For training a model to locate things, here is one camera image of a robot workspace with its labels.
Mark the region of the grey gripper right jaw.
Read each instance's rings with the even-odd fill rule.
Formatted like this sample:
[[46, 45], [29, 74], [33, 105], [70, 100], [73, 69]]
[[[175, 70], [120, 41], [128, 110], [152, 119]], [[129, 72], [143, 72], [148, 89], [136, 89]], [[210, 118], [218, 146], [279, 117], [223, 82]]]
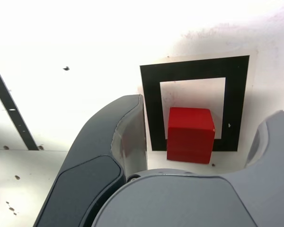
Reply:
[[115, 192], [95, 227], [284, 227], [284, 111], [258, 127], [242, 170], [165, 169]]

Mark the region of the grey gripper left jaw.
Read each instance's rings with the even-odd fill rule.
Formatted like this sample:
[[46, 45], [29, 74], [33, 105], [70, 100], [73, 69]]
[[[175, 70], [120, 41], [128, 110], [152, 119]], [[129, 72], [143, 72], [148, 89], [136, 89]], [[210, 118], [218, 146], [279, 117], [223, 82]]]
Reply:
[[127, 178], [147, 169], [142, 95], [116, 99], [73, 142], [36, 218], [36, 227], [89, 227]]

